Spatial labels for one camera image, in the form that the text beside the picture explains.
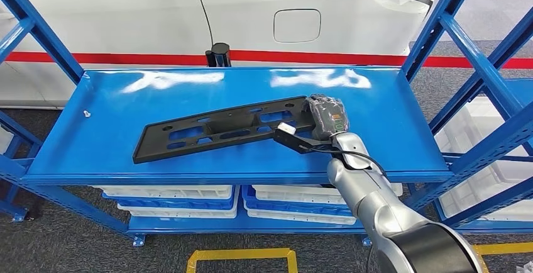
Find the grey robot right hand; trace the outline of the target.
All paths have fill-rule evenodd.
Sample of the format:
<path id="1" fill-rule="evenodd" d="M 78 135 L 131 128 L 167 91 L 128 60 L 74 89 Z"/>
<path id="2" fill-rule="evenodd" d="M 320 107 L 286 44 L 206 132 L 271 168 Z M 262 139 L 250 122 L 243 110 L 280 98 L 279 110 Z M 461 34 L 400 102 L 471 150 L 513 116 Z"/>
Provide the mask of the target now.
<path id="1" fill-rule="evenodd" d="M 311 94 L 306 97 L 303 109 L 310 112 L 313 117 L 315 123 L 315 128 L 312 130 L 313 139 L 325 141 L 349 129 L 344 104 L 338 98 Z"/>

